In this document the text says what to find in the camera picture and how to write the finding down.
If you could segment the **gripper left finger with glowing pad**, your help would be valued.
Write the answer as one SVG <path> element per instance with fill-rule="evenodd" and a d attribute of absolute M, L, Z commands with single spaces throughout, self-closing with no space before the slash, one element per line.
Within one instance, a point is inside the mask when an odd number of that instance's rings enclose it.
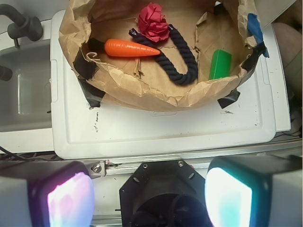
<path fill-rule="evenodd" d="M 2 227 L 89 227 L 95 193 L 80 161 L 1 161 Z"/>

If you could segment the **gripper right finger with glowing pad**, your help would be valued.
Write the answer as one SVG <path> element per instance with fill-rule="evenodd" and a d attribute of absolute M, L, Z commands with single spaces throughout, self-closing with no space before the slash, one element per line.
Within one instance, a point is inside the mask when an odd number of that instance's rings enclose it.
<path fill-rule="evenodd" d="M 301 227 L 303 159 L 215 157 L 205 179 L 205 203 L 215 227 Z"/>

